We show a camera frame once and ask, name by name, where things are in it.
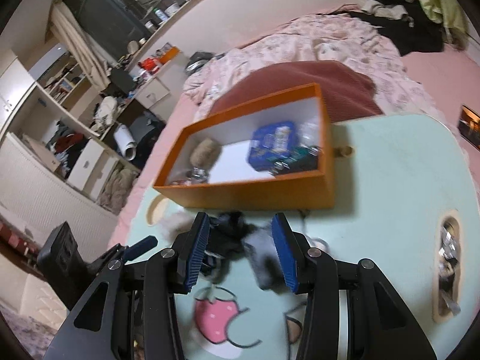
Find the blue tin box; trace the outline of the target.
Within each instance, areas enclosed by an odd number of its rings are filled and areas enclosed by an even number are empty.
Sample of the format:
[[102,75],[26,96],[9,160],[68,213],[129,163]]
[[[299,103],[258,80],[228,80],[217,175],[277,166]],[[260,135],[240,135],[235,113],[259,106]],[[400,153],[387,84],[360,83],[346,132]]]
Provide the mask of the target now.
[[298,142],[297,128],[293,122],[264,125],[251,136],[247,162],[257,172],[267,171],[276,161],[289,157]]

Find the white bedside cabinet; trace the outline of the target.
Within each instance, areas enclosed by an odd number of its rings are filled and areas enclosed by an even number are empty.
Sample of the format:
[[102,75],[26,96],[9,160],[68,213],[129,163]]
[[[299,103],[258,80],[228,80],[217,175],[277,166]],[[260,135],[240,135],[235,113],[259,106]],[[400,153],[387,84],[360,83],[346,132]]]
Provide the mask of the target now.
[[165,63],[153,77],[142,85],[135,99],[162,120],[168,120],[182,94],[187,79],[188,58],[180,52]]

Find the orange cardboard box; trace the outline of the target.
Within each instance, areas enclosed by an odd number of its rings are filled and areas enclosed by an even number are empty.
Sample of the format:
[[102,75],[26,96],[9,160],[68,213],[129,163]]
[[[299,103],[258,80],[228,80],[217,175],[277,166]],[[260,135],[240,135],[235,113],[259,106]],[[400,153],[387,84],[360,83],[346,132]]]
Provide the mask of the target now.
[[[256,130],[291,122],[300,133],[312,130],[318,147],[313,169],[272,175],[248,162]],[[208,179],[194,183],[191,155],[201,141],[216,141],[221,152]],[[234,106],[184,127],[153,184],[165,197],[186,208],[239,211],[317,210],[335,204],[335,165],[330,120],[318,84],[301,85]]]

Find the light green hanging garment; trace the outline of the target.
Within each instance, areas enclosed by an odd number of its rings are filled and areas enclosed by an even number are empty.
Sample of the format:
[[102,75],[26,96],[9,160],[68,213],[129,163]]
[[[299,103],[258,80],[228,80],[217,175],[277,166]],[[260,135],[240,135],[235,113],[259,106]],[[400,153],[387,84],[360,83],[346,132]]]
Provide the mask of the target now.
[[457,0],[418,0],[427,17],[441,24],[449,40],[453,35],[464,38],[468,34],[465,13]]

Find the clear plastic bag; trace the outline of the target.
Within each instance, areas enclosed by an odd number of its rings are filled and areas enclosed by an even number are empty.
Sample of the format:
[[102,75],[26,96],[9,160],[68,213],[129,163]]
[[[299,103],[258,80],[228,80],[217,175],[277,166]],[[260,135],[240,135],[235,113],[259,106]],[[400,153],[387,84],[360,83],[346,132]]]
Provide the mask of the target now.
[[320,148],[321,130],[318,118],[309,119],[298,126],[298,144],[307,148]]

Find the black clothes pile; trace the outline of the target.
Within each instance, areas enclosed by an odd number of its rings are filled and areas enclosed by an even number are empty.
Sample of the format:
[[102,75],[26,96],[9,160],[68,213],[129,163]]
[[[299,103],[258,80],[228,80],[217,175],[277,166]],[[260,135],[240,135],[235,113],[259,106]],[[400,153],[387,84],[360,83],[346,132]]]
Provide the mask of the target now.
[[466,47],[468,35],[453,35],[449,40],[442,25],[427,17],[418,0],[361,0],[358,6],[348,15],[375,27],[402,56],[442,52],[446,44],[457,50]]

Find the beige curtain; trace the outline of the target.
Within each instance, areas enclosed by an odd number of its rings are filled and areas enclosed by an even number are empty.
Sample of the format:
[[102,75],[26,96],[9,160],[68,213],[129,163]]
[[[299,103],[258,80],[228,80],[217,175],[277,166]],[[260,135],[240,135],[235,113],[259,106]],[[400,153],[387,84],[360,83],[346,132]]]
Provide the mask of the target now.
[[107,61],[92,47],[87,34],[64,2],[52,6],[49,29],[79,63],[91,86],[98,92],[106,89],[111,83]]

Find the brown fur pompom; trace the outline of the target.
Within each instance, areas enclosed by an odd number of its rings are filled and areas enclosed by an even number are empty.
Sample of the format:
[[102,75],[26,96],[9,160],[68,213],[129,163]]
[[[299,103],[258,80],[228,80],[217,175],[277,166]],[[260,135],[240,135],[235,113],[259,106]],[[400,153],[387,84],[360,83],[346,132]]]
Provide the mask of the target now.
[[220,157],[222,146],[219,142],[205,138],[192,151],[190,163],[193,167],[210,170]]

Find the small orange box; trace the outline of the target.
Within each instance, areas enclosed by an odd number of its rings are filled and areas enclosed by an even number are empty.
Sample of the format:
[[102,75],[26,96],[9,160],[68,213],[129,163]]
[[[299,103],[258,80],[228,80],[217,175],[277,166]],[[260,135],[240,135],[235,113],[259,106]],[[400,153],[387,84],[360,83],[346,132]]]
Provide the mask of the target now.
[[180,50],[176,46],[173,46],[166,52],[162,52],[162,55],[159,57],[159,61],[162,65],[165,65],[167,62],[174,59],[179,53]]

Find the pink floral duvet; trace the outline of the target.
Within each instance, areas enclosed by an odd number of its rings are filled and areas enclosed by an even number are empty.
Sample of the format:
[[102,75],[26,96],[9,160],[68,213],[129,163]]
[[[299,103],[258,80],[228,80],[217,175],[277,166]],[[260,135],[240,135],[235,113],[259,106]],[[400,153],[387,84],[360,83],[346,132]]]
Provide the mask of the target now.
[[347,14],[306,15],[249,46],[233,48],[187,78],[181,96],[206,117],[221,95],[255,71],[278,63],[336,61],[374,83],[382,111],[428,113],[434,102],[411,79],[394,43],[371,24]]

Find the black satin lace cloth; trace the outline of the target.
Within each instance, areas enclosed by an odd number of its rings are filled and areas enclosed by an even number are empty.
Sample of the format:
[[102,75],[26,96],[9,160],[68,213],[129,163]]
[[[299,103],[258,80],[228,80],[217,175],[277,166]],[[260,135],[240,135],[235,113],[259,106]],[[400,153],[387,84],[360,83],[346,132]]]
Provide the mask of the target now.
[[245,258],[257,285],[265,290],[281,282],[293,293],[309,293],[315,285],[316,264],[306,234],[293,231],[287,217],[276,214],[256,226],[240,211],[211,217],[199,212],[173,214],[162,225],[172,256],[160,255],[154,266],[170,293],[188,294],[203,275],[221,282],[233,260]]

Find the red container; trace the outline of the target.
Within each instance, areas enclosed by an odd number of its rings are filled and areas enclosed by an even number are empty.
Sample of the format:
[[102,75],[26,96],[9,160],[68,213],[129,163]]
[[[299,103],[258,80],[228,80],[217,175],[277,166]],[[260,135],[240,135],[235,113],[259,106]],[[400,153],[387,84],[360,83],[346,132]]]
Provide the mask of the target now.
[[151,75],[156,74],[156,72],[160,70],[158,60],[152,57],[148,57],[143,61],[138,62],[137,65],[145,71],[149,72]]

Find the mint cartoon lap table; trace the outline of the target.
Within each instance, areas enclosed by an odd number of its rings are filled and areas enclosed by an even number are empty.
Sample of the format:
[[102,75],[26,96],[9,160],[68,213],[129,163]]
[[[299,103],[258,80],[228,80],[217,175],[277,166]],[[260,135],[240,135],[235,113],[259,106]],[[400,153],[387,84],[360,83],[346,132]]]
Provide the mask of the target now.
[[[332,257],[349,263],[373,260],[393,284],[446,359],[479,311],[479,204],[469,166],[453,133],[427,115],[377,116],[332,128],[335,146],[352,155],[335,162],[334,208],[290,226],[323,240]],[[440,232],[456,226],[460,239],[460,313],[433,317]],[[302,321],[306,297],[289,290],[261,290],[249,263],[232,262],[224,281],[205,296],[199,279],[176,299],[188,359],[293,359],[288,333]]]

